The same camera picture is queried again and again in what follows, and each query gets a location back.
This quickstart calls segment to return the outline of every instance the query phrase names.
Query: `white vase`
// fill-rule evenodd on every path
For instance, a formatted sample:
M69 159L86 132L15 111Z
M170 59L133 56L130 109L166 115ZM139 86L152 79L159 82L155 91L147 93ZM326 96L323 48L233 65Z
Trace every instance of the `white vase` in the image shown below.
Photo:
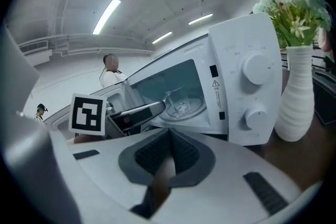
M312 46L287 47L290 73L274 128L279 137L288 142L305 135L314 115L312 52Z

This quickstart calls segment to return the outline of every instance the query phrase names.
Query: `table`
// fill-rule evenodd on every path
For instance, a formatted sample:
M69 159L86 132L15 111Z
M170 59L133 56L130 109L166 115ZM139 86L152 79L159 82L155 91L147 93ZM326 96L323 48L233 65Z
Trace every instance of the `table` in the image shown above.
M282 91L289 71L282 71ZM323 126L314 114L306 135L296 142L281 140L273 130L265 145L247 147L285 172L301 188L323 180L336 152L336 124Z

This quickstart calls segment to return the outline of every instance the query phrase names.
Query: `ventilation grille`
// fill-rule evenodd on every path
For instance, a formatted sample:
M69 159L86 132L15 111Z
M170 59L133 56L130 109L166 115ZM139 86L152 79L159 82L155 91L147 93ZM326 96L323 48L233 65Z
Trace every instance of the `ventilation grille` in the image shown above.
M29 53L35 52L36 50L44 50L44 49L48 49L48 41L47 40L23 45L22 47L20 47L20 50L24 54L29 54Z
M141 82L138 82L138 83L136 83L136 84L133 84L133 85L131 86L131 89L132 89L132 90L136 89L136 88L138 87L138 85L140 85L140 84L141 84Z

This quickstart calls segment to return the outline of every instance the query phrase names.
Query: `white microwave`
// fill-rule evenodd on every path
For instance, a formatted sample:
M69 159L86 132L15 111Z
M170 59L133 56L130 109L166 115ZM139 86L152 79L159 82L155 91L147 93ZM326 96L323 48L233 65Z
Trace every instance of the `white microwave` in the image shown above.
M214 25L208 35L167 52L124 82L94 95L107 97L119 112L162 101L167 92L183 87L188 113L176 117L168 105L150 125L258 145L272 133L281 84L278 39L270 17L260 13ZM52 121L65 114L56 113Z

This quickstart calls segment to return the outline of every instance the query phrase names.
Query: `black handle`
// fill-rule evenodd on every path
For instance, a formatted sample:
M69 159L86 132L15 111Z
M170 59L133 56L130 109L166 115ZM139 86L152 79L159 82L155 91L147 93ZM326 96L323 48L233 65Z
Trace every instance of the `black handle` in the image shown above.
M336 77L325 71L313 71L313 82L336 97Z

